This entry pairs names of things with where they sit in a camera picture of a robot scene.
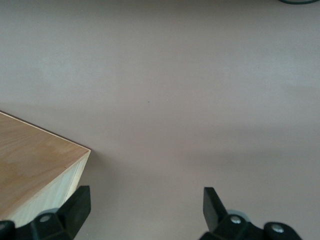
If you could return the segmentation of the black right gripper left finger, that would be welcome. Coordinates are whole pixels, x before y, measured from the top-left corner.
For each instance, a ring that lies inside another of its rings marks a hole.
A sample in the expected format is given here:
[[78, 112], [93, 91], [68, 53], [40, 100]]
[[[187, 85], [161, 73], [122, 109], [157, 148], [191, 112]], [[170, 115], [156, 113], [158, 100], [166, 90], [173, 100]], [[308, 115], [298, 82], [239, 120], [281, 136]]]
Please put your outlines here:
[[2, 240], [73, 240], [91, 212], [91, 191], [80, 186], [56, 211], [35, 217], [29, 223], [16, 227], [11, 220], [0, 222]]

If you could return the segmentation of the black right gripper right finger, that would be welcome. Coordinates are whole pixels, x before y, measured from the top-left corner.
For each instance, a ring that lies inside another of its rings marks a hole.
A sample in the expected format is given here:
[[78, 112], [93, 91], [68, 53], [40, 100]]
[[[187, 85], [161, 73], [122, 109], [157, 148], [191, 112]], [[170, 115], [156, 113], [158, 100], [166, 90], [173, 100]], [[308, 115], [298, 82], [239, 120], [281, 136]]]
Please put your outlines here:
[[299, 234], [282, 222], [267, 222], [259, 228], [238, 213], [227, 212], [213, 187], [203, 189], [203, 215], [208, 231], [202, 240], [300, 240]]

